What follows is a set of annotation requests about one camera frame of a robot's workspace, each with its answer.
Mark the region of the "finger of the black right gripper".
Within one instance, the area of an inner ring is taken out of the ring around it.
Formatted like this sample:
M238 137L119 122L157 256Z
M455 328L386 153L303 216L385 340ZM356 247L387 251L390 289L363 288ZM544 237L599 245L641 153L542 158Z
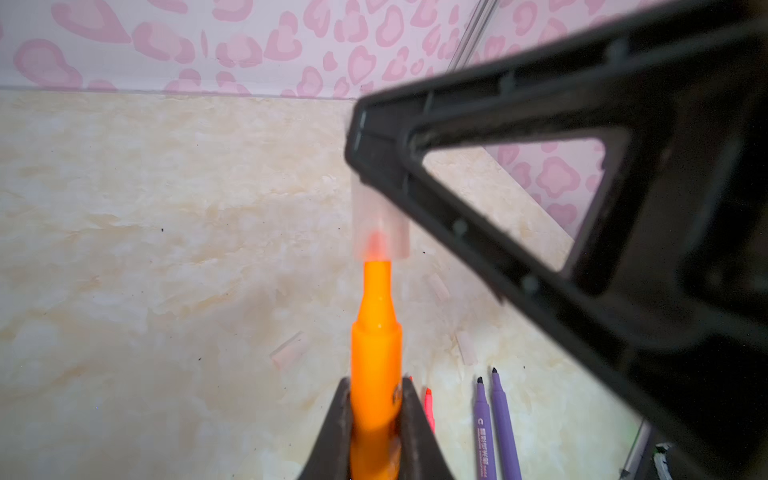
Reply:
M560 271L423 167L598 140ZM767 475L767 5L674 1L360 99L345 158L707 477Z

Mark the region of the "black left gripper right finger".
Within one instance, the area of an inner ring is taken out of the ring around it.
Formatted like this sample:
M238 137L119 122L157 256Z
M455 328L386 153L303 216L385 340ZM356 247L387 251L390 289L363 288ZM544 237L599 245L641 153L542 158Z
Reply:
M397 426L401 442L399 479L454 478L408 377L402 379L402 404Z

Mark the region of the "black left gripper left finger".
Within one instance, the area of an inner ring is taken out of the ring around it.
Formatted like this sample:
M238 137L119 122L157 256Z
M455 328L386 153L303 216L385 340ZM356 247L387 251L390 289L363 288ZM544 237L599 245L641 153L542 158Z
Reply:
M350 479L352 408L350 381L342 378L299 480Z

